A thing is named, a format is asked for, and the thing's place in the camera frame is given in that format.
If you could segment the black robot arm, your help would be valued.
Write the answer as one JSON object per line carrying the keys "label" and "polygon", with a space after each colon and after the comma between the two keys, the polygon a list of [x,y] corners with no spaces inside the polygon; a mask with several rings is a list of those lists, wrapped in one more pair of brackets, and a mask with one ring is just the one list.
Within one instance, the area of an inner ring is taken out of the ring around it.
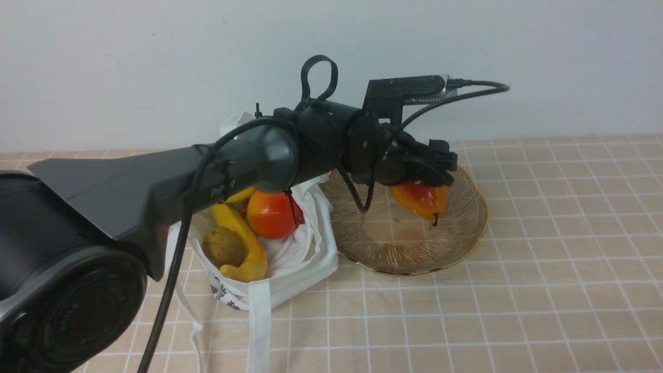
{"label": "black robot arm", "polygon": [[280,193],[334,169],[450,185],[457,155],[364,109],[279,108],[214,144],[2,170],[2,372],[70,372],[130,326],[165,272],[169,228],[249,187]]}

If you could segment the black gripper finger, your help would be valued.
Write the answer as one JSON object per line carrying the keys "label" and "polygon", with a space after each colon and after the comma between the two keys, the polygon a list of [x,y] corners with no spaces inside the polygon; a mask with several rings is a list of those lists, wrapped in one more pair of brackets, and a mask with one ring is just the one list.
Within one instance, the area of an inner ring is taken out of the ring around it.
{"label": "black gripper finger", "polygon": [[458,155],[451,151],[447,141],[430,139],[428,142],[428,159],[445,171],[455,172],[458,166]]}

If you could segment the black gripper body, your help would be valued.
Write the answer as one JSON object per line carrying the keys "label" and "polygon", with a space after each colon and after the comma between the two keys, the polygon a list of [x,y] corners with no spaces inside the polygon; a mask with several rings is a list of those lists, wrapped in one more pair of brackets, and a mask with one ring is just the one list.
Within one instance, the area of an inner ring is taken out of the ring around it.
{"label": "black gripper body", "polygon": [[405,131],[395,139],[395,125],[361,113],[348,134],[348,170],[358,183],[376,182],[389,187],[423,180],[430,187],[452,186],[454,172],[428,159],[428,143],[416,141]]}

